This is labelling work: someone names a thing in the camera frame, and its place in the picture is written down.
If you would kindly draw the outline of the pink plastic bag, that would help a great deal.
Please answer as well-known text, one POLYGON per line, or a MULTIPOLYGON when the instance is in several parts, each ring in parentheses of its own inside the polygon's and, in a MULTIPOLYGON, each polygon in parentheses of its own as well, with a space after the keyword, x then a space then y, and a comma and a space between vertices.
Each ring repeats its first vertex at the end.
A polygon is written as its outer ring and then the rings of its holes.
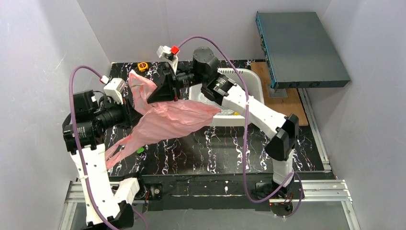
POLYGON ((156 84, 134 70, 130 71, 128 77, 134 108, 142 117, 126 137, 106 150, 107 169, 145 145, 181 138, 210 125, 214 116, 221 111, 217 106, 193 100, 148 104, 147 98, 157 88, 156 84))

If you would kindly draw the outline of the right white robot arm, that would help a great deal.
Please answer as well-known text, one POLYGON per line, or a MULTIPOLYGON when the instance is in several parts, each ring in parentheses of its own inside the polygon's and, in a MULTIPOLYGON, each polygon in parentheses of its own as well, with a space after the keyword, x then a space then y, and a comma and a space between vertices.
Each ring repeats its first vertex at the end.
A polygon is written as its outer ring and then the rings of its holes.
POLYGON ((201 93, 211 102, 244 116, 270 139, 265 151, 273 164, 272 184, 287 191, 293 180, 293 150, 297 143, 299 119, 276 112, 249 95, 247 86, 219 72, 220 61, 208 47, 194 50, 192 67, 178 70, 176 46, 159 46, 157 55, 166 61, 163 82, 148 97, 149 104, 176 101, 180 91, 200 85, 201 93))

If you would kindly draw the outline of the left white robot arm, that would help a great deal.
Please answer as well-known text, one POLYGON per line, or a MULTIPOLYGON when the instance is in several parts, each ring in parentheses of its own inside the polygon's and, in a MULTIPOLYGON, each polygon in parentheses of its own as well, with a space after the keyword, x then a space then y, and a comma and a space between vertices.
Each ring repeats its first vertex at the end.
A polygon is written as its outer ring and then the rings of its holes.
POLYGON ((77 131, 68 115, 62 125, 67 151, 78 170, 86 204, 87 230, 124 230, 134 225, 132 202, 140 191, 134 176, 110 184, 104 132, 123 122, 125 107, 109 103, 103 109, 92 90, 73 94, 77 131))

